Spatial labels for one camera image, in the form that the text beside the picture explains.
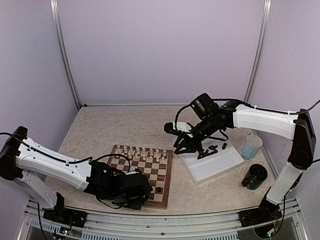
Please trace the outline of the white plastic tray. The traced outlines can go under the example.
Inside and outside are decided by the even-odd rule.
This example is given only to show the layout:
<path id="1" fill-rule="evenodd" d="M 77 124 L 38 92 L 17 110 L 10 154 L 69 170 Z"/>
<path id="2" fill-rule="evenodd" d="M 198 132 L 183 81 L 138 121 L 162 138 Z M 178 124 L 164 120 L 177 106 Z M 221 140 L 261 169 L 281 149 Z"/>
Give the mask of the white plastic tray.
<path id="1" fill-rule="evenodd" d="M 198 158 L 197 152 L 179 155 L 195 186 L 235 170 L 244 163 L 242 156 L 229 141 L 206 139 L 202 147 L 209 156 Z"/>

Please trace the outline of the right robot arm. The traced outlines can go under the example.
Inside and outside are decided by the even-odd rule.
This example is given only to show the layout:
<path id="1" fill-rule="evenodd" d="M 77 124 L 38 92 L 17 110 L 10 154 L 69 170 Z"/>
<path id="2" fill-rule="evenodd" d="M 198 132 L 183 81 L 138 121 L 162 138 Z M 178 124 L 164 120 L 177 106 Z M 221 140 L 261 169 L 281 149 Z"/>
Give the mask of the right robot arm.
<path id="1" fill-rule="evenodd" d="M 277 155 L 287 159 L 278 165 L 278 176 L 256 210 L 256 218 L 266 222 L 278 210 L 303 173 L 316 162 L 317 138 L 310 111 L 315 105 L 298 111 L 258 107 L 235 98 L 212 98 L 207 93 L 197 96 L 178 110 L 175 119 L 164 125 L 164 131 L 177 137 L 175 154 L 202 153 L 202 142 L 226 129 L 250 129 L 268 140 L 266 153 L 279 147 Z"/>

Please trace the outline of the wooden chess board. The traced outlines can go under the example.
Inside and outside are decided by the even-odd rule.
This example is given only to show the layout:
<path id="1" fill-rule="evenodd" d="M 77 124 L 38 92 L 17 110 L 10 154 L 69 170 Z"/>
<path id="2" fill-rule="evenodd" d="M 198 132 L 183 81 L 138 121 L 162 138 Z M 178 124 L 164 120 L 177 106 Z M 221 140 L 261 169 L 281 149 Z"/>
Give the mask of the wooden chess board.
<path id="1" fill-rule="evenodd" d="M 166 210 L 168 208 L 174 152 L 170 149 L 115 144 L 112 154 L 129 158 L 130 163 L 119 156 L 110 156 L 107 164 L 123 172 L 139 168 L 152 187 L 145 207 Z"/>

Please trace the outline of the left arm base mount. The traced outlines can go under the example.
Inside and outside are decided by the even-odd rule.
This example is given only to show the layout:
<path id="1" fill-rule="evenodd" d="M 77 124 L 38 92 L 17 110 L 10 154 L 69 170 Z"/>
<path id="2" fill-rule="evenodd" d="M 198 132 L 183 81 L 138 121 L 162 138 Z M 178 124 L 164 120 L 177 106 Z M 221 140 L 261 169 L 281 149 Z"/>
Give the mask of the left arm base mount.
<path id="1" fill-rule="evenodd" d="M 88 214 L 85 211 L 64 208 L 62 211 L 45 210 L 43 218 L 71 227 L 83 228 L 86 223 L 87 215 Z"/>

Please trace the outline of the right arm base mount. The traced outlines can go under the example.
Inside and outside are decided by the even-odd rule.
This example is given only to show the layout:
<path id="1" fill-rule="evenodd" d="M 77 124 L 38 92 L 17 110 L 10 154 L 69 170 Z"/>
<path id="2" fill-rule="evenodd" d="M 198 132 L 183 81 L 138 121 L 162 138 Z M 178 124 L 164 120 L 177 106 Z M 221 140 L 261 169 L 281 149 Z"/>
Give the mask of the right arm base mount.
<path id="1" fill-rule="evenodd" d="M 269 212 L 260 208 L 242 210 L 239 212 L 240 224 L 243 228 L 274 221 L 276 218 L 281 219 L 282 216 L 280 210 Z"/>

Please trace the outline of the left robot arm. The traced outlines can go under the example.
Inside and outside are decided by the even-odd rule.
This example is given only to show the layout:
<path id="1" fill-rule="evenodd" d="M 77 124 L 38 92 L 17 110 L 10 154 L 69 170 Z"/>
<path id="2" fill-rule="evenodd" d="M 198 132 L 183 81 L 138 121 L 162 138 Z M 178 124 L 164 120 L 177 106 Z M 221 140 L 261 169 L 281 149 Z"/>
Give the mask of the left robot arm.
<path id="1" fill-rule="evenodd" d="M 70 218 L 69 209 L 62 205 L 64 198 L 48 189 L 34 173 L 65 182 L 101 203 L 110 201 L 113 209 L 140 210 L 152 191 L 148 178 L 138 168 L 123 172 L 102 162 L 101 157 L 76 159 L 60 154 L 28 137 L 23 126 L 1 135 L 8 137 L 0 151 L 1 178 L 23 186 L 61 223 Z"/>

